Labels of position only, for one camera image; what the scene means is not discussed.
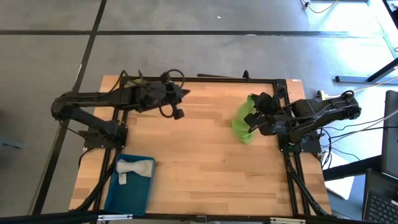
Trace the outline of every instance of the laptop keyboard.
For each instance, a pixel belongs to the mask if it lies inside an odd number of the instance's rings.
[[[398,224],[398,206],[393,204],[391,199],[369,192],[364,219],[371,222]]]

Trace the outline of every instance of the concrete floor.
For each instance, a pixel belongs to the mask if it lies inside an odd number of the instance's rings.
[[[312,6],[323,9],[328,4],[313,2]],[[3,0],[0,29],[91,29],[99,5],[100,0]],[[256,78],[301,79],[309,98],[317,90],[337,95],[361,88],[332,79],[344,74],[369,76],[393,59],[365,3],[339,2],[324,14],[314,14],[304,11],[299,0],[112,0],[99,29],[322,30],[350,31],[368,38],[101,36],[95,40],[81,91],[97,91],[103,75],[117,75],[122,69],[131,75],[138,69],[150,76],[179,68],[188,76],[232,77],[249,70]],[[57,129],[50,104],[73,86],[87,40],[87,36],[0,36],[0,136],[25,144],[23,150],[0,147],[0,217],[29,212]],[[398,90],[386,85],[358,93],[361,117],[333,125],[383,116],[384,93],[389,89]],[[72,127],[82,128],[75,123]],[[333,147],[364,159],[381,152],[381,136],[381,131],[361,133]],[[45,213],[68,209],[82,142],[67,134]]]

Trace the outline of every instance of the wooden table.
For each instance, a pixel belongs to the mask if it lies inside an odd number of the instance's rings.
[[[104,76],[100,91],[108,91],[117,76]],[[289,190],[283,155],[276,136],[257,131],[250,145],[233,134],[231,120],[251,93],[273,95],[271,84],[186,82],[191,90],[180,107],[185,117],[163,118],[159,110],[129,113],[123,154],[150,156],[156,172],[147,213],[290,216]],[[287,80],[290,101],[304,98],[300,80]],[[110,120],[113,108],[94,114]],[[98,181],[104,149],[84,156],[70,209],[79,206]],[[327,212],[322,169],[312,154],[302,154],[305,183]],[[100,207],[108,192],[104,187]],[[295,186],[299,211],[300,191]]]

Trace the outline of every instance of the blue tray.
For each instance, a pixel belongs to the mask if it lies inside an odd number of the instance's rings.
[[[126,162],[137,162],[141,160],[153,160],[152,177],[143,177],[135,172],[127,172],[127,183],[119,184],[119,174],[116,166],[113,170],[111,182],[109,183],[108,195],[106,196],[104,209],[108,212],[128,213],[133,215],[144,215],[147,209],[152,180],[155,174],[155,159],[146,156],[133,156],[120,154],[116,161],[123,159]]]

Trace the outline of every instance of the green towel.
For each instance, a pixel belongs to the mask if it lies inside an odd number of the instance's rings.
[[[254,132],[249,133],[250,126],[244,122],[244,117],[249,113],[254,112],[254,100],[251,95],[248,96],[248,100],[239,107],[237,118],[232,120],[232,130],[236,137],[245,144],[249,144],[254,137]]]

